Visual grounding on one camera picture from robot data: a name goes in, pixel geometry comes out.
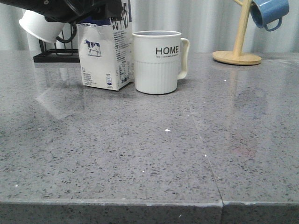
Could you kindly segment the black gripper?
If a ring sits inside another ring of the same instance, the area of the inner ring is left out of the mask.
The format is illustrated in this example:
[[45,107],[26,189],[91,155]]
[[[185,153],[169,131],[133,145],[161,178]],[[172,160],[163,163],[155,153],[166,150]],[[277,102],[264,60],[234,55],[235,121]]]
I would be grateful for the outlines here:
[[75,24],[91,17],[104,20],[120,18],[120,0],[0,0],[1,3],[41,14],[48,22]]

